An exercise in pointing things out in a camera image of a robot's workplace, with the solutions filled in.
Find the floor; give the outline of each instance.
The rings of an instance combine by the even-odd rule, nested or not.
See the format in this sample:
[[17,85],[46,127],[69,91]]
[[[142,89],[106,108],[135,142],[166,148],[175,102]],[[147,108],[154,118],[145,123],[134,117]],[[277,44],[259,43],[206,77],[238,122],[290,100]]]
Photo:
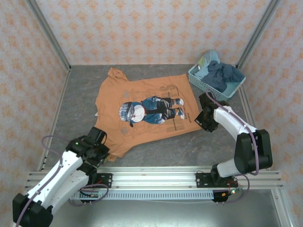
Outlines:
[[92,206],[82,207],[72,207],[66,202],[53,218],[51,227],[57,226],[280,227],[281,225],[270,190],[251,190],[245,199],[224,206],[216,206],[212,201],[201,200],[171,202],[104,200]]
[[[97,117],[95,100],[101,83],[107,77],[110,65],[73,66],[54,134],[69,140],[86,135]],[[192,65],[116,65],[129,80],[165,77],[187,73]],[[202,91],[191,85],[198,102]],[[245,120],[238,92],[228,100],[233,110]],[[66,142],[53,139],[51,148],[63,153]],[[125,157],[105,166],[211,166],[233,157],[235,141],[222,127],[212,133],[204,130],[138,145]],[[46,167],[53,167],[58,157],[49,154]]]

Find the wall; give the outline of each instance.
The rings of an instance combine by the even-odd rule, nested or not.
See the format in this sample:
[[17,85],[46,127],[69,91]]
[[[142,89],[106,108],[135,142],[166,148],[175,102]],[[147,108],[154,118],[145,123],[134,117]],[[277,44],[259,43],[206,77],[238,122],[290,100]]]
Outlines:
[[66,70],[24,0],[0,1],[0,225],[38,167]]
[[38,0],[71,65],[236,64],[270,0]]
[[245,90],[258,128],[269,131],[274,168],[283,171],[303,223],[303,5],[281,1],[247,61]]

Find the blue plastic basket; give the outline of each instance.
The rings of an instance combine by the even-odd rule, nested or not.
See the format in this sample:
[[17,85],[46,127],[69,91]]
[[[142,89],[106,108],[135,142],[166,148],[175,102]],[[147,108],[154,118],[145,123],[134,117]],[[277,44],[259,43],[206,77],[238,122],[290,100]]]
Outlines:
[[221,93],[220,91],[212,88],[208,84],[202,82],[199,78],[195,77],[195,73],[197,73],[198,71],[199,71],[198,64],[196,64],[188,71],[188,81],[204,92],[206,91],[207,88],[212,89],[214,91],[216,100],[218,100],[218,101],[226,101],[229,98],[231,98],[233,96],[233,94],[235,94],[235,92],[239,89],[239,87],[246,80],[246,77],[244,77],[244,79],[241,82],[226,83],[227,88],[223,93]]

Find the dark blue cloth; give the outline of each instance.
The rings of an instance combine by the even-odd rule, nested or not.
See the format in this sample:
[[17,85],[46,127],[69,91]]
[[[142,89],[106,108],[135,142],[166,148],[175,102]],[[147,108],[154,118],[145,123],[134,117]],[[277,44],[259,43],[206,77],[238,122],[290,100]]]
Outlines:
[[227,88],[226,83],[241,82],[243,79],[244,75],[232,65],[211,61],[208,65],[208,74],[201,81],[223,92]]

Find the orange t-shirt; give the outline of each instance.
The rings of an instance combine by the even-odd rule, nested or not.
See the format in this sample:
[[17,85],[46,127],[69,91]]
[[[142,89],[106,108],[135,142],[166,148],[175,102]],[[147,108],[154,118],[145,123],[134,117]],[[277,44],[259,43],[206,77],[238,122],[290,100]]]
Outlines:
[[95,127],[107,133],[109,160],[132,147],[201,129],[196,99],[186,74],[129,81],[111,68],[96,99]]

